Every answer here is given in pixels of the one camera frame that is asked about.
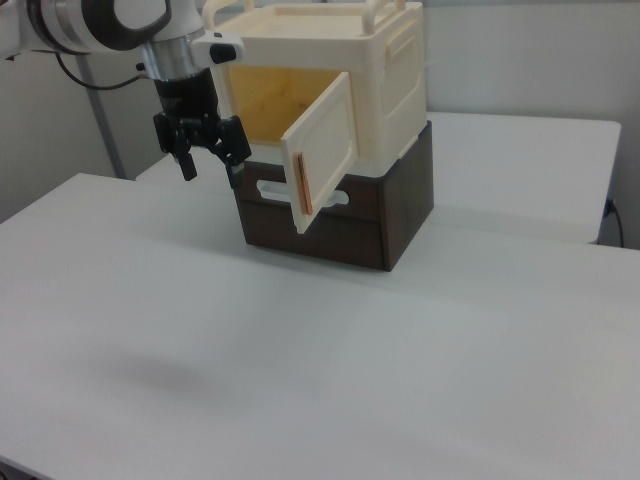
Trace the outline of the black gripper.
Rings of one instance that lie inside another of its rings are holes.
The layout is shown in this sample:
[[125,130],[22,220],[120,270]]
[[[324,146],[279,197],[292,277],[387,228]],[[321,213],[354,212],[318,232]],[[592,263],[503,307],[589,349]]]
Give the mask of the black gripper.
[[[154,85],[162,111],[153,117],[161,150],[170,153],[185,181],[197,176],[191,145],[204,147],[225,165],[229,185],[238,189],[244,180],[244,162],[251,148],[241,119],[218,115],[218,96],[213,77],[205,69],[188,78],[160,81]],[[186,119],[187,134],[181,124]]]

